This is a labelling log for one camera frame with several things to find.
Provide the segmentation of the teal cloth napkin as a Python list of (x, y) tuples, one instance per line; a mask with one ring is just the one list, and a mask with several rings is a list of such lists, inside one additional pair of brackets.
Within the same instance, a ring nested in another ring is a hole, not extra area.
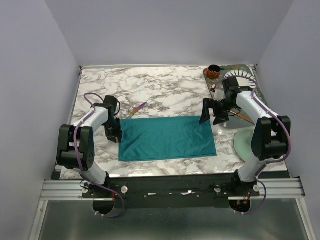
[(121, 120), (119, 161), (140, 162), (215, 157), (209, 121), (199, 116), (154, 117)]

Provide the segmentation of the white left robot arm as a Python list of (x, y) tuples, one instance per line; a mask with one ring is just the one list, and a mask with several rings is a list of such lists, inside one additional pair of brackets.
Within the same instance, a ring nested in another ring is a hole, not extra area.
[(111, 185), (106, 182), (109, 174), (95, 162), (94, 133), (104, 127), (107, 140), (117, 144), (123, 132), (117, 118), (121, 108), (118, 99), (107, 95), (101, 100), (101, 103), (88, 101), (90, 110), (83, 118), (60, 127), (56, 162), (69, 170), (78, 170), (84, 180), (95, 183), (93, 191), (104, 198), (110, 194)]

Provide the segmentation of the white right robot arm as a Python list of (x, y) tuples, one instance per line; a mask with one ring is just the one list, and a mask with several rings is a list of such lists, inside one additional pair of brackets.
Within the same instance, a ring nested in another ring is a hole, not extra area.
[(252, 153), (245, 164), (233, 173), (231, 182), (227, 184), (234, 195), (241, 196), (253, 191), (258, 176), (267, 165), (283, 162), (289, 156), (292, 142), (290, 118), (272, 111), (257, 97), (254, 88), (241, 86), (238, 79), (238, 75), (225, 77), (221, 80), (222, 97), (202, 100), (199, 123), (210, 120), (210, 109), (215, 117), (214, 125), (228, 122), (228, 113), (232, 109), (245, 111), (254, 122), (250, 145)]

